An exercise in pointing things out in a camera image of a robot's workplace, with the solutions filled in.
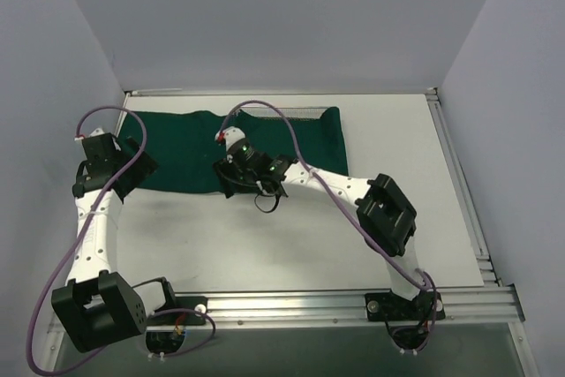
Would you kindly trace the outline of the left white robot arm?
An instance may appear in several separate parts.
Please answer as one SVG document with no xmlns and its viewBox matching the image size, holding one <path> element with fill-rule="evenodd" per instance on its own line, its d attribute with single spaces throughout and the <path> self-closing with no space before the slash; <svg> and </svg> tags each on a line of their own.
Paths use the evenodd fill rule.
<svg viewBox="0 0 565 377">
<path fill-rule="evenodd" d="M 51 305 L 74 347 L 86 353 L 143 334 L 149 316 L 158 323 L 172 321 L 178 302 L 165 278 L 133 287 L 117 271 L 124 200 L 157 170 L 156 161 L 138 155 L 134 139 L 121 142 L 101 128 L 81 145 L 86 158 L 72 187 L 79 244 L 65 285 L 51 294 Z"/>
</svg>

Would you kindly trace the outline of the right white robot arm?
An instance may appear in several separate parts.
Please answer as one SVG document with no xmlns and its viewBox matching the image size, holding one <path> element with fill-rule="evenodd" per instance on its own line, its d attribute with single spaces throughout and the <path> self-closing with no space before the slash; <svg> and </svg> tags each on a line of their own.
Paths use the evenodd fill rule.
<svg viewBox="0 0 565 377">
<path fill-rule="evenodd" d="M 423 308 L 422 293 L 431 284 L 413 243 L 417 212 L 392 177 L 347 177 L 289 155 L 271 157 L 252 147 L 246 136 L 231 138 L 226 131 L 217 142 L 226 155 L 213 169 L 226 198 L 253 193 L 273 198 L 276 205 L 282 198 L 329 202 L 386 261 L 395 312 L 410 318 Z"/>
</svg>

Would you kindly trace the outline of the green surgical cloth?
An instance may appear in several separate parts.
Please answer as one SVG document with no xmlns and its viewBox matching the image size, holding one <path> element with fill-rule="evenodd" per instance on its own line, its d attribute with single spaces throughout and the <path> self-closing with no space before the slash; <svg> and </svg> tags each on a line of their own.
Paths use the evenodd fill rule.
<svg viewBox="0 0 565 377">
<path fill-rule="evenodd" d="M 158 169 L 140 187 L 161 192 L 208 194 L 221 192 L 213 164 L 225 155 L 215 142 L 223 117 L 202 110 L 187 114 L 140 112 L 147 128 L 145 152 Z M 348 162 L 340 110 L 331 107 L 314 120 L 290 121 L 305 161 L 347 175 Z M 239 111 L 230 124 L 240 128 L 251 145 L 271 157 L 294 155 L 290 132 L 280 119 L 254 117 Z"/>
</svg>

